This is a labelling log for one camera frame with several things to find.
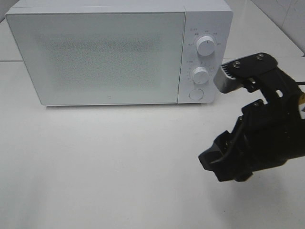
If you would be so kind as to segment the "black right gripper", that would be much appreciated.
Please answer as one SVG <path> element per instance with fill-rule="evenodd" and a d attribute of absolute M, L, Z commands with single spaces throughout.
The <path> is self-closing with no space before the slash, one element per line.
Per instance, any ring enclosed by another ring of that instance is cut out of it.
<path fill-rule="evenodd" d="M 305 94 L 242 109 L 231 133 L 224 131 L 198 159 L 220 182 L 244 182 L 255 171 L 274 168 L 305 155 Z"/>

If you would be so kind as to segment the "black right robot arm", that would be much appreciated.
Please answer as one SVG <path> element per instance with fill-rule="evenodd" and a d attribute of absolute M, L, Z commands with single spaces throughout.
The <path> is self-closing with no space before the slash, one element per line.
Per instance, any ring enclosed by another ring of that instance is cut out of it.
<path fill-rule="evenodd" d="M 198 159 L 218 181 L 246 181 L 253 172 L 279 167 L 305 155 L 305 93 L 258 99 L 242 108 L 231 132 L 224 131 Z"/>

